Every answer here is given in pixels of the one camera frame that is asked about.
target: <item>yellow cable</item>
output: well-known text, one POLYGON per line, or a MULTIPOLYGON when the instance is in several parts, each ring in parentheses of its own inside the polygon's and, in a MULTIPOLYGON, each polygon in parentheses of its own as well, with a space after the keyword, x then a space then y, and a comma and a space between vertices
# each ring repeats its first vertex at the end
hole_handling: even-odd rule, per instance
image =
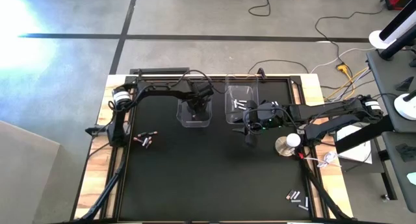
POLYGON ((352 92, 350 93, 350 95, 348 95, 347 97, 344 98, 344 100, 347 100, 349 97, 352 96, 352 94, 354 94, 355 90, 356 90, 356 86, 354 85, 355 81, 352 81, 352 78, 349 76, 349 74, 345 74, 351 81, 352 84, 352 92))
POLYGON ((351 77, 350 80, 346 81, 341 87, 339 87, 337 90, 333 91, 331 93, 331 95, 327 96, 327 98, 325 98, 325 100, 328 100, 330 97, 332 97, 335 93, 339 92, 339 90, 342 90, 349 82, 351 82, 352 79, 355 79, 357 76, 361 75, 361 73, 363 73, 365 70, 367 70, 367 68, 362 69, 361 71, 357 72, 353 77, 351 77))

